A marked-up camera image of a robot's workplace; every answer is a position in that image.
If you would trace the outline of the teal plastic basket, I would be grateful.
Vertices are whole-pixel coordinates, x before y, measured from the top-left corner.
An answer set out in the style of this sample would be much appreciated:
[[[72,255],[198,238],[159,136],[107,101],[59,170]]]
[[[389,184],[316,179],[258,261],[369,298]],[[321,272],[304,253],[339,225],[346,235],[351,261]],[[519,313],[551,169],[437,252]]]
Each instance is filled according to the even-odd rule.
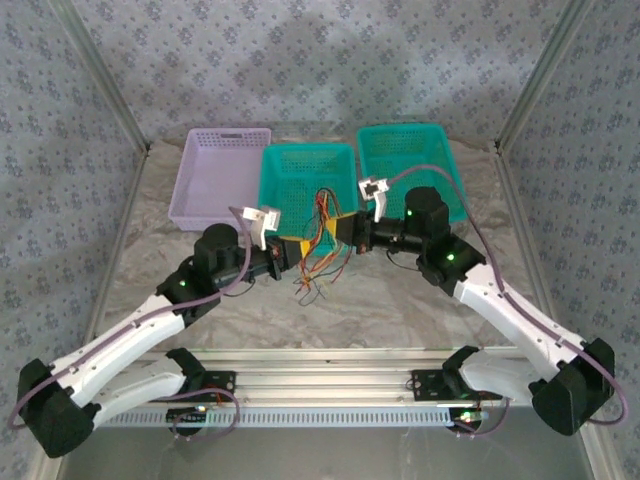
[[[401,218],[405,195],[414,187],[436,188],[449,208],[449,222],[467,219],[456,190],[464,189],[456,161],[444,129],[436,124],[388,124],[363,127],[357,132],[362,175],[365,178],[392,179],[420,164],[439,167],[456,183],[429,170],[414,172],[391,187],[387,193],[386,215]]]
[[[348,144],[272,144],[263,151],[258,205],[281,211],[279,235],[309,238],[316,192],[331,189],[341,210],[352,212],[359,208],[357,181]]]

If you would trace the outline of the lilac plastic basket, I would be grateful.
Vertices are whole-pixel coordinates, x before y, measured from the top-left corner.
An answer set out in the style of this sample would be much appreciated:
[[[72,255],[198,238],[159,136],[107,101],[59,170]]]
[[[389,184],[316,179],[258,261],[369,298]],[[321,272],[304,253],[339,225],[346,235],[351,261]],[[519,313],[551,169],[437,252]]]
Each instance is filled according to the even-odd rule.
[[[182,231],[233,227],[230,207],[256,207],[268,128],[194,128],[182,153],[168,218]]]

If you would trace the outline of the grey marbled table cover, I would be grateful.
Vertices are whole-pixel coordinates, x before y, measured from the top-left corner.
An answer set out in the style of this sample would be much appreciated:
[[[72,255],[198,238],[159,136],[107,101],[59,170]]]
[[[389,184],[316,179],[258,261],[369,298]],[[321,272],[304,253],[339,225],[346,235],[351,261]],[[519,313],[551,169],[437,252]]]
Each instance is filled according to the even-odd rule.
[[[534,300],[511,215],[491,152],[453,142],[473,221],[455,231],[476,248],[490,246],[504,279]],[[180,146],[151,147],[124,248],[109,291],[102,334],[128,316],[191,254],[195,235],[179,230],[168,207],[182,156]],[[422,279],[410,255],[381,250],[353,256],[338,279],[301,291],[294,272],[280,280],[241,285],[165,349],[410,348],[499,346],[503,336],[470,308]]]

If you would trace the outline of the small black controller board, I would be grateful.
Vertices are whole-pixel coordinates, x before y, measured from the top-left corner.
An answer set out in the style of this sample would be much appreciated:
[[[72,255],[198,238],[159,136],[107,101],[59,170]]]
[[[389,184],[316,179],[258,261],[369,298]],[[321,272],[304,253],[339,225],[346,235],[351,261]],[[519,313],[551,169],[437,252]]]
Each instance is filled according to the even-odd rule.
[[[169,409],[165,415],[167,423],[195,423],[206,421],[208,410],[203,406]]]
[[[466,408],[451,408],[449,410],[451,421],[457,424],[481,424],[488,418],[488,413],[483,410],[473,410]]]

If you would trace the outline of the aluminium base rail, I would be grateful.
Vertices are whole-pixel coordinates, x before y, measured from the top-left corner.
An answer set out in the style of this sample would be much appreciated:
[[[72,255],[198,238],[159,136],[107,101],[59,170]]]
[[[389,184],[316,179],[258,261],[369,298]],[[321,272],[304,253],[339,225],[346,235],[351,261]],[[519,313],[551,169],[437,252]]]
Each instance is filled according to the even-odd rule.
[[[454,351],[426,348],[200,350],[211,370],[236,373],[251,407],[397,407],[413,402],[410,372],[436,369]]]

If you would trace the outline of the aluminium frame post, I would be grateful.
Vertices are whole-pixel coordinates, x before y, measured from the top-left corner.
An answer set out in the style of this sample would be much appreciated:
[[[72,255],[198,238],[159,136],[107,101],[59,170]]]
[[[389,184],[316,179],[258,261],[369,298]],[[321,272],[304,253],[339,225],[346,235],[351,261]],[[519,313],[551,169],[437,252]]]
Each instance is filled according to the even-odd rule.
[[[137,150],[146,153],[149,150],[149,142],[72,0],[48,0],[48,2],[124,134]]]
[[[567,0],[523,90],[495,139],[495,149],[499,154],[507,153],[512,148],[594,3],[595,0]]]

